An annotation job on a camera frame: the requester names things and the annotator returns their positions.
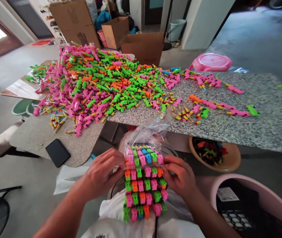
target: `person's left hand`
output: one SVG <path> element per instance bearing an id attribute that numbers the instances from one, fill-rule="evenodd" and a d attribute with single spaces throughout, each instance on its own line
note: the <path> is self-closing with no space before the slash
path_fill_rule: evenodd
<path id="1" fill-rule="evenodd" d="M 110 175 L 115 166 L 119 166 L 118 170 Z M 79 195 L 86 203 L 114 186 L 124 175 L 124 168 L 124 155 L 111 148 L 95 158 L 87 172 L 73 184 L 70 192 Z"/>

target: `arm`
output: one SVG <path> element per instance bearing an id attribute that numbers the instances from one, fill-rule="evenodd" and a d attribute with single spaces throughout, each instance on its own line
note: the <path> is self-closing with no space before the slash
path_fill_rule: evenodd
<path id="1" fill-rule="evenodd" d="M 120 168 L 109 175 L 115 166 Z M 113 148 L 97 156 L 33 238 L 76 237 L 85 204 L 108 191 L 123 176 L 124 166 L 123 154 Z"/>
<path id="2" fill-rule="evenodd" d="M 165 163 L 164 179 L 169 187 L 183 198 L 205 237 L 240 238 L 200 193 L 191 167 L 182 159 L 170 155 L 165 157 Z"/>

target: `white wall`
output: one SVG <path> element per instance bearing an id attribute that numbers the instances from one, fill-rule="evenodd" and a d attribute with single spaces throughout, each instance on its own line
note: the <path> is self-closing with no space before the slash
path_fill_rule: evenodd
<path id="1" fill-rule="evenodd" d="M 181 40 L 183 50 L 206 49 L 235 0 L 192 0 Z"/>
<path id="2" fill-rule="evenodd" d="M 140 31 L 144 27 L 144 12 L 145 12 L 145 0 L 129 0 L 130 14 L 134 20 L 134 25 L 138 26 Z"/>
<path id="3" fill-rule="evenodd" d="M 164 0 L 160 32 L 165 31 L 170 3 L 171 0 Z M 186 4 L 187 4 L 187 0 L 173 0 L 170 19 L 171 20 L 183 19 Z"/>
<path id="4" fill-rule="evenodd" d="M 24 44 L 28 44 L 36 40 L 34 34 L 30 34 L 15 16 L 0 1 L 0 21 Z"/>

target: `pink stool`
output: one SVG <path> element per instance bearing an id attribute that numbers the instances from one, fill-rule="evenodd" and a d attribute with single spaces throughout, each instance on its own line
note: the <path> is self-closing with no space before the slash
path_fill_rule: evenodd
<path id="1" fill-rule="evenodd" d="M 227 72 L 231 65 L 232 61 L 227 56 L 208 53 L 194 59 L 189 70 L 194 67 L 195 71 Z"/>

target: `hand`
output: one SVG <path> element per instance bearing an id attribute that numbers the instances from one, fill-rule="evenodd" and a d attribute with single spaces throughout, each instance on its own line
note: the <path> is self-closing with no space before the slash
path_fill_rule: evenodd
<path id="1" fill-rule="evenodd" d="M 167 155 L 164 159 L 163 177 L 167 185 L 184 201 L 191 199 L 197 191 L 195 175 L 191 167 L 181 158 Z"/>
<path id="2" fill-rule="evenodd" d="M 118 170 L 109 175 L 115 166 L 119 166 Z M 124 168 L 124 155 L 111 148 L 95 158 L 87 172 L 73 184 L 70 192 L 76 193 L 86 203 L 114 186 L 122 178 Z"/>

